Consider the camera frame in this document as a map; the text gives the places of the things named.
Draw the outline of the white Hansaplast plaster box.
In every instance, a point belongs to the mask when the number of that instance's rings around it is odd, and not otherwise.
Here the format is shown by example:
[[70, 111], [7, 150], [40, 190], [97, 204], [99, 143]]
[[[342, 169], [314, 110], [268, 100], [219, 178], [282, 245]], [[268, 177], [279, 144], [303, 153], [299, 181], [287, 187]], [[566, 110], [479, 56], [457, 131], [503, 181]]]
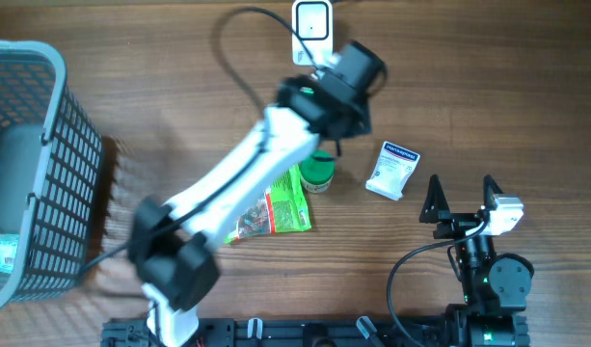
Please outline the white Hansaplast plaster box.
[[419, 158], [420, 155], [414, 151], [384, 141], [365, 188], [390, 200], [400, 200]]

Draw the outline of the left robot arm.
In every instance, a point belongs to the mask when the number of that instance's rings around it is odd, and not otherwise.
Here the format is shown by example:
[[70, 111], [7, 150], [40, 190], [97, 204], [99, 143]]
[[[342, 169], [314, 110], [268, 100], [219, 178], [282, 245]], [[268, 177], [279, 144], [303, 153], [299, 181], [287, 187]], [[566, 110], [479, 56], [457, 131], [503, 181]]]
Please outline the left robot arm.
[[214, 254], [266, 188], [321, 142], [370, 132], [370, 88], [386, 75], [376, 54], [350, 41], [313, 75], [283, 80], [262, 121], [201, 180], [162, 204], [140, 203], [127, 257], [160, 345], [183, 346], [196, 333], [198, 305], [220, 277]]

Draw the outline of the teal patterned pouch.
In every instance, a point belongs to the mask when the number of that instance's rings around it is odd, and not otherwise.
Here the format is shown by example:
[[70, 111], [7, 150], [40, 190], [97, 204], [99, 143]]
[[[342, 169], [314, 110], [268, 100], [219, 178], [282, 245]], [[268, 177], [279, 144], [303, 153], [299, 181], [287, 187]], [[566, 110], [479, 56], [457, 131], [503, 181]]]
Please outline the teal patterned pouch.
[[13, 272], [18, 241], [18, 234], [0, 233], [0, 273]]

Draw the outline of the green lid jar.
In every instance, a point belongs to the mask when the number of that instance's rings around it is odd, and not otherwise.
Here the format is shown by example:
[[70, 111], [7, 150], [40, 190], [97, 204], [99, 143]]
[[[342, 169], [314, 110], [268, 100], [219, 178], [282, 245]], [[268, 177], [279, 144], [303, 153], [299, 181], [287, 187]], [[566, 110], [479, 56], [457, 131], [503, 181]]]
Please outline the green lid jar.
[[317, 150], [300, 163], [301, 183], [310, 193], [328, 190], [335, 174], [335, 162], [325, 150]]

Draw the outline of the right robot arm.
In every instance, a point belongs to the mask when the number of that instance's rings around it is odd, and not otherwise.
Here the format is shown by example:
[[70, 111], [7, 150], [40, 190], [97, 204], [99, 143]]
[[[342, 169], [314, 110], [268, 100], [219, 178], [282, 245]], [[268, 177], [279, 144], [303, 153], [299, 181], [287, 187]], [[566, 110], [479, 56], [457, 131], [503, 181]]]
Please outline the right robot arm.
[[494, 238], [511, 231], [524, 215], [520, 198], [483, 179], [483, 205], [474, 213], [450, 211], [439, 177], [429, 180], [419, 220], [434, 224], [433, 237], [449, 242], [450, 264], [464, 302], [446, 307], [439, 324], [442, 346], [527, 346], [526, 297], [534, 267], [517, 254], [498, 254]]

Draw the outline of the green candy bag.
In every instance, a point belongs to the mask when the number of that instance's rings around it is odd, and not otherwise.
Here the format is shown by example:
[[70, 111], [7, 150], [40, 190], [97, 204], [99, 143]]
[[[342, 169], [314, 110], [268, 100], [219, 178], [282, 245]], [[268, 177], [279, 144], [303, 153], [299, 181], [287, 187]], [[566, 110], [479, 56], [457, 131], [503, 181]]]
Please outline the green candy bag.
[[311, 229], [309, 207], [300, 178], [299, 167], [295, 165], [274, 181], [236, 220], [226, 242]]

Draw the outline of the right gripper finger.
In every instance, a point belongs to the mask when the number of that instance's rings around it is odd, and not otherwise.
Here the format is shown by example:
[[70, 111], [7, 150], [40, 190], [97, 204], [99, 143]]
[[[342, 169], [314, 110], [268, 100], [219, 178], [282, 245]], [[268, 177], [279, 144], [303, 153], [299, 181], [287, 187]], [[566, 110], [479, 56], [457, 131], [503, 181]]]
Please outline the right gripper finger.
[[495, 180], [490, 174], [483, 178], [483, 200], [487, 209], [495, 207], [494, 195], [502, 195], [503, 191], [499, 188]]
[[450, 220], [450, 208], [436, 174], [430, 176], [426, 199], [418, 220], [425, 224], [437, 224]]

